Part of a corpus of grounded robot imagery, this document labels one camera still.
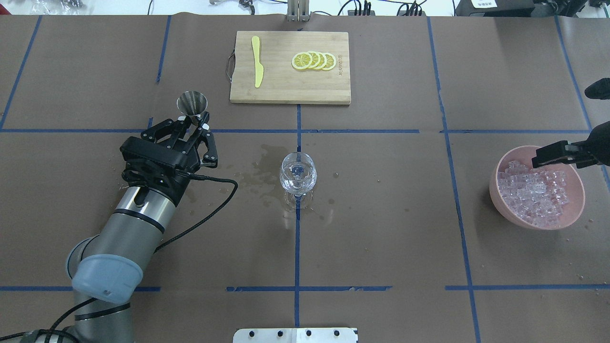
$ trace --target glass base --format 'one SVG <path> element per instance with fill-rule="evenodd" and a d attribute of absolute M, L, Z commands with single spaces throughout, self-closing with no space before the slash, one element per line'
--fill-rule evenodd
<path fill-rule="evenodd" d="M 284 192 L 284 198 L 286 200 L 286 205 L 290 210 L 294 211 L 297 208 L 306 209 L 311 205 L 311 202 L 314 199 L 314 191 L 310 190 L 300 197 L 288 192 Z"/>

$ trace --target blue tape line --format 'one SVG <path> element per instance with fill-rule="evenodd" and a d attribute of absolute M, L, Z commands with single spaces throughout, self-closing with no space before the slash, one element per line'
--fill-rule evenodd
<path fill-rule="evenodd" d="M 490 284 L 445 286 L 446 291 L 527 291 L 536 289 L 610 289 L 610 284 Z"/>
<path fill-rule="evenodd" d="M 72 292 L 70 286 L 0 286 L 0 292 Z M 136 287 L 136 292 L 160 292 L 161 287 Z"/>
<path fill-rule="evenodd" d="M 227 287 L 227 292 L 294 292 L 294 286 Z"/>
<path fill-rule="evenodd" d="M 300 198 L 296 198 L 295 207 L 296 207 L 296 219 L 295 219 L 295 328 L 298 328 L 300 326 L 299 287 L 301 287 L 301 199 Z"/>
<path fill-rule="evenodd" d="M 305 129 L 301 130 L 303 133 L 308 134 L 418 134 L 419 130 L 416 129 L 396 129 L 396 130 L 384 130 L 384 129 Z"/>
<path fill-rule="evenodd" d="M 301 152 L 301 104 L 296 105 L 296 150 Z"/>
<path fill-rule="evenodd" d="M 231 134 L 295 134 L 296 130 L 292 129 L 213 129 L 216 133 L 231 133 Z"/>
<path fill-rule="evenodd" d="M 301 286 L 301 292 L 345 292 L 345 291 L 363 291 L 363 292 L 385 292 L 391 289 L 391 286 Z"/>
<path fill-rule="evenodd" d="M 253 287 L 227 287 L 227 292 L 385 292 L 392 286 L 253 286 Z"/>
<path fill-rule="evenodd" d="M 432 22 L 430 21 L 430 17 L 427 16 L 428 20 L 428 34 L 430 36 L 430 48 L 432 52 L 432 64 L 434 65 L 434 77 L 436 78 L 436 89 L 439 96 L 439 106 L 440 112 L 442 114 L 443 119 L 443 130 L 445 131 L 445 145 L 447 147 L 447 158 L 449 159 L 449 170 L 451 172 L 451 183 L 453 185 L 453 196 L 456 203 L 456 212 L 457 212 L 457 222 L 459 224 L 460 235 L 462 237 L 462 255 L 464 256 L 464 267 L 466 269 L 466 280 L 469 286 L 472 286 L 472 276 L 470 274 L 470 263 L 468 261 L 468 248 L 466 246 L 466 235 L 464 234 L 464 223 L 462 221 L 462 210 L 460 209 L 459 204 L 459 194 L 458 194 L 458 184 L 456 182 L 455 177 L 455 169 L 453 167 L 453 156 L 451 155 L 451 143 L 449 141 L 449 133 L 447 127 L 447 117 L 445 115 L 445 106 L 443 105 L 443 99 L 440 95 L 440 77 L 439 77 L 439 66 L 436 60 L 436 50 L 434 49 L 434 37 L 432 36 Z M 475 303 L 475 293 L 470 289 L 468 290 L 468 295 L 470 296 L 470 310 L 472 312 L 472 321 L 475 329 L 475 339 L 476 343 L 481 343 L 481 333 L 479 331 L 479 320 L 476 314 L 476 303 Z"/>
<path fill-rule="evenodd" d="M 32 50 L 32 45 L 34 44 L 34 38 L 36 38 L 36 33 L 38 32 L 38 28 L 40 27 L 40 21 L 42 20 L 42 16 L 38 16 L 38 20 L 36 21 L 36 26 L 34 26 L 34 31 L 32 32 L 32 37 L 30 38 L 30 43 L 27 45 L 26 53 L 23 55 L 23 60 L 21 61 L 21 66 L 19 67 L 19 71 L 17 72 L 17 77 L 15 78 L 15 83 L 13 83 L 13 89 L 10 90 L 9 100 L 6 102 L 6 107 L 4 108 L 4 113 L 2 118 L 0 118 L 0 129 L 4 126 L 4 122 L 6 121 L 6 117 L 9 114 L 10 103 L 13 102 L 13 96 L 15 96 L 15 91 L 17 90 L 17 85 L 19 84 L 19 80 L 21 79 L 21 74 L 23 73 L 23 68 L 26 66 L 26 61 L 28 56 L 30 56 L 30 51 Z"/>
<path fill-rule="evenodd" d="M 568 52 L 565 49 L 564 35 L 561 33 L 561 26 L 559 25 L 558 16 L 555 16 L 555 26 L 557 27 L 557 34 L 559 35 L 561 50 L 564 52 L 565 63 L 568 66 L 568 71 L 570 72 L 570 77 L 572 78 L 572 84 L 574 84 L 574 89 L 576 90 L 576 95 L 578 96 L 578 102 L 580 103 L 580 108 L 583 110 L 584 120 L 587 122 L 587 128 L 589 129 L 589 131 L 591 131 L 591 121 L 589 120 L 589 114 L 587 113 L 587 109 L 584 107 L 583 96 L 580 94 L 580 88 L 578 88 L 578 83 L 576 83 L 576 77 L 574 76 L 574 71 L 572 70 L 570 58 L 568 57 Z"/>
<path fill-rule="evenodd" d="M 159 59 L 159 71 L 157 72 L 157 80 L 161 81 L 161 71 L 163 70 L 163 60 L 165 58 L 165 48 L 167 47 L 167 37 L 170 35 L 171 15 L 167 16 L 167 24 L 165 24 L 165 37 L 163 38 L 163 48 L 161 48 L 161 58 Z"/>
<path fill-rule="evenodd" d="M 140 133 L 144 129 L 1 129 L 0 132 L 25 133 Z"/>
<path fill-rule="evenodd" d="M 589 130 L 447 130 L 450 134 L 588 134 Z"/>

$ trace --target pink bowl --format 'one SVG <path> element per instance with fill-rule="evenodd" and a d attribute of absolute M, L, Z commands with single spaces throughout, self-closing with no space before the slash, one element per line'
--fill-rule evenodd
<path fill-rule="evenodd" d="M 580 176 L 572 167 L 568 164 L 551 164 L 546 165 L 543 168 L 549 172 L 556 170 L 563 170 L 567 175 L 565 178 L 566 186 L 565 194 L 567 195 L 570 203 L 563 205 L 564 213 L 559 216 L 559 223 L 554 226 L 538 227 L 534 226 L 511 211 L 502 196 L 500 195 L 500 189 L 498 188 L 498 171 L 504 171 L 508 168 L 508 162 L 519 161 L 525 164 L 529 168 L 532 167 L 532 157 L 536 156 L 536 149 L 540 148 L 535 145 L 519 146 L 507 152 L 492 172 L 491 179 L 489 180 L 489 195 L 492 197 L 493 205 L 498 209 L 498 212 L 504 218 L 508 219 L 511 223 L 528 229 L 543 229 L 543 230 L 557 230 L 566 228 L 580 217 L 584 209 L 584 186 L 583 181 L 580 180 Z"/>

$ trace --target yellow knife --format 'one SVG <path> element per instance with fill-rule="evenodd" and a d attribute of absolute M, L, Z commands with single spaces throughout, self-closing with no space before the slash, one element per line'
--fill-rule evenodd
<path fill-rule="evenodd" d="M 252 37 L 252 50 L 254 50 L 254 86 L 260 87 L 260 83 L 263 81 L 263 73 L 265 68 L 260 64 L 260 38 L 259 36 Z"/>

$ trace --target white label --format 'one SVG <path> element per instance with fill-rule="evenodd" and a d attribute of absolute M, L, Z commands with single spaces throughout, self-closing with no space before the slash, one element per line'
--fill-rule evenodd
<path fill-rule="evenodd" d="M 495 0 L 470 0 L 472 2 L 472 6 L 476 9 L 491 9 L 492 7 L 498 7 L 496 5 Z"/>

